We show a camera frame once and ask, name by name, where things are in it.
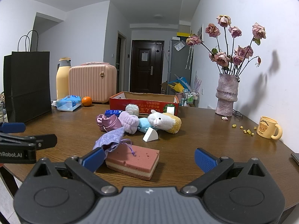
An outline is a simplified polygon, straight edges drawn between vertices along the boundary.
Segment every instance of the bear illustration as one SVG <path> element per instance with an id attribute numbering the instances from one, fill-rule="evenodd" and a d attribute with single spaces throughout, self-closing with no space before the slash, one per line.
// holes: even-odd
<path id="1" fill-rule="evenodd" d="M 266 125 L 260 123 L 260 131 L 261 131 L 261 132 L 265 132 L 267 128 L 268 128 L 268 126 L 266 126 Z"/>

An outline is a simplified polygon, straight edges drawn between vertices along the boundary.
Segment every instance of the refrigerator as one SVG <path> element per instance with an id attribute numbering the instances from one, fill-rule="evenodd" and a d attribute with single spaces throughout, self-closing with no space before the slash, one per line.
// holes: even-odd
<path id="1" fill-rule="evenodd" d="M 188 37 L 180 36 L 179 38 L 181 41 L 186 42 L 186 39 Z M 174 47 L 175 43 L 177 42 L 179 42 L 179 40 L 170 40 L 167 83 L 176 80 L 177 75 L 179 78 L 185 77 L 190 85 L 192 65 L 189 70 L 189 63 L 192 63 L 192 58 L 191 62 L 188 63 L 188 67 L 186 69 L 187 59 L 189 55 L 189 46 L 185 43 L 185 46 L 177 51 L 177 49 Z M 174 90 L 172 90 L 169 86 L 167 86 L 166 92 L 167 94 L 171 95 L 175 94 Z"/>

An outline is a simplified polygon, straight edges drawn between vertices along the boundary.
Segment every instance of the mug handle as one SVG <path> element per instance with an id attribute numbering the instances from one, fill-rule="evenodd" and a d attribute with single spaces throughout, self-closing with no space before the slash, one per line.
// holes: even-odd
<path id="1" fill-rule="evenodd" d="M 273 140 L 279 140 L 282 137 L 282 128 L 278 124 L 276 124 L 275 127 L 278 129 L 277 136 L 271 136 L 271 138 Z"/>

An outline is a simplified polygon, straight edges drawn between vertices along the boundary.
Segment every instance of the ceramic vase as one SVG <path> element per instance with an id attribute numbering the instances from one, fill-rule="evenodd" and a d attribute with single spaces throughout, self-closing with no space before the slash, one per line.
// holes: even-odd
<path id="1" fill-rule="evenodd" d="M 216 114 L 230 117 L 233 115 L 234 102 L 238 100 L 238 77 L 219 74 L 216 97 L 218 98 Z"/>

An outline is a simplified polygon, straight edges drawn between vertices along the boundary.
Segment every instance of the red cardboard box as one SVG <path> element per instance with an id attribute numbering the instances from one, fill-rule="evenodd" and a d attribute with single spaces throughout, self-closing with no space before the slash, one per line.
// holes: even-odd
<path id="1" fill-rule="evenodd" d="M 111 110 L 125 110 L 128 104 L 138 105 L 140 114 L 150 114 L 151 110 L 165 113 L 168 106 L 175 107 L 174 115 L 178 115 L 178 98 L 175 95 L 120 92 L 110 97 Z"/>

